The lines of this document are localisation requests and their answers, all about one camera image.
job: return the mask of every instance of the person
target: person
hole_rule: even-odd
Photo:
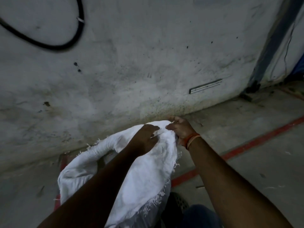
[[[264,195],[197,135],[187,120],[177,116],[170,117],[170,120],[172,123],[166,128],[173,130],[179,143],[188,149],[216,211],[215,214],[202,205],[191,206],[184,212],[176,227],[292,227]],[[130,166],[137,157],[154,147],[158,138],[152,135],[158,129],[157,126],[144,125],[104,169],[86,182],[38,227],[104,227]]]

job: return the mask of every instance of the person's left arm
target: person's left arm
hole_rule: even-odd
[[[158,126],[146,124],[105,168],[87,181],[38,228],[104,227],[119,189],[135,159],[157,143]]]

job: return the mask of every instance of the dirty concrete wall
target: dirty concrete wall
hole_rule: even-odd
[[[304,5],[286,33],[279,49],[267,67],[261,85],[268,86],[283,81],[304,53]]]
[[[0,28],[1,170],[238,95],[281,2],[83,0],[83,36],[62,53]],[[76,0],[1,0],[0,13],[49,44],[67,41],[77,27]]]

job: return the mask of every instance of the looped black pipe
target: looped black pipe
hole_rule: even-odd
[[[82,1],[81,0],[77,0],[77,5],[78,5],[78,28],[77,31],[74,35],[74,37],[68,41],[65,44],[62,45],[48,45],[48,44],[44,44],[41,42],[37,42],[35,40],[33,40],[32,38],[29,38],[27,36],[25,36],[24,34],[20,33],[19,31],[15,30],[13,27],[11,27],[10,25],[8,25],[2,18],[0,18],[0,25],[2,25],[5,29],[7,29],[8,31],[10,31],[11,33],[15,34],[17,37],[33,44],[36,45],[38,47],[44,48],[44,49],[49,49],[49,50],[54,50],[54,51],[61,51],[61,50],[66,50],[69,49],[70,47],[72,47],[80,38],[82,31],[83,31],[83,27],[85,25],[85,17],[84,17],[84,13],[83,13],[83,6],[82,6]]]

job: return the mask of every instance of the wall vent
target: wall vent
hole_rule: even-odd
[[[222,79],[218,79],[218,80],[215,80],[215,81],[212,81],[212,82],[209,82],[209,83],[197,86],[197,87],[193,87],[190,89],[189,94],[194,94],[196,92],[199,92],[199,91],[202,91],[202,90],[214,87],[214,86],[218,86],[221,84],[221,82],[222,82]]]

